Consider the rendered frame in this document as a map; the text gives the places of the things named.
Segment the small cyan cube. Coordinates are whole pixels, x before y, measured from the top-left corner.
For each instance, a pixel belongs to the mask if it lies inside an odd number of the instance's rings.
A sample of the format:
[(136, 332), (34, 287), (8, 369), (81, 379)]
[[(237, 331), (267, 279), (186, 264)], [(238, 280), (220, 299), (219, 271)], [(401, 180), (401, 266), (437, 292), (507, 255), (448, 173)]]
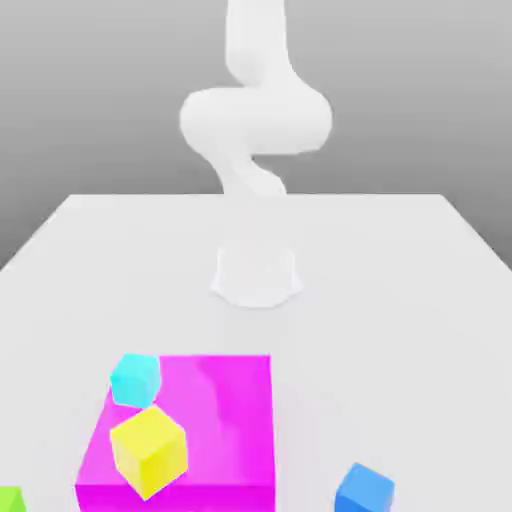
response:
[(137, 409), (149, 407), (161, 387), (157, 356), (126, 353), (110, 375), (111, 394), (116, 405)]

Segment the small yellow cube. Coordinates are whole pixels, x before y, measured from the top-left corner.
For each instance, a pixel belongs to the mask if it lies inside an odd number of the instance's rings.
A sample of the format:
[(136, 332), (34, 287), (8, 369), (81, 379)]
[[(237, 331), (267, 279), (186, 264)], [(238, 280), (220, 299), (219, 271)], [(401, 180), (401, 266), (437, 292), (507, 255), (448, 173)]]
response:
[(117, 471), (143, 501), (188, 470), (185, 431), (157, 405), (112, 428), (109, 438)]

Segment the small blue cube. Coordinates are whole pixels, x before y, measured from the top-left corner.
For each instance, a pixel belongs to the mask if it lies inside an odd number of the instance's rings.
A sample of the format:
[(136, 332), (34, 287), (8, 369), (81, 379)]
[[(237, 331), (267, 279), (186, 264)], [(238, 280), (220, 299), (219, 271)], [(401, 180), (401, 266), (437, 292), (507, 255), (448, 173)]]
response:
[(394, 491), (392, 480), (354, 463), (336, 491), (334, 512), (391, 512)]

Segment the small green cube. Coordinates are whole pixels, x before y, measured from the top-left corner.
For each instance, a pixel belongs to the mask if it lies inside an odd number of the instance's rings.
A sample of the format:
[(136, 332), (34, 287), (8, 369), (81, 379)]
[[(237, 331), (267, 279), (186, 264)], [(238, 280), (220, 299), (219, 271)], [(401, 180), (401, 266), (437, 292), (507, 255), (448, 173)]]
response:
[(20, 487), (0, 486), (0, 512), (26, 512)]

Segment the large magenta box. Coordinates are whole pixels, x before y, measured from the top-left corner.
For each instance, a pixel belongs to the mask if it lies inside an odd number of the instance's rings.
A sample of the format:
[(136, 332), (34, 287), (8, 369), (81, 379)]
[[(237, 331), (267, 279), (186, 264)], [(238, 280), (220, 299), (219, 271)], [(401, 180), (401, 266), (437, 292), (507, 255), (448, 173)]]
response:
[(106, 397), (75, 482), (80, 512), (276, 512), (267, 355), (163, 355), (156, 404), (186, 433), (186, 474), (144, 501), (117, 471), (110, 430), (135, 414)]

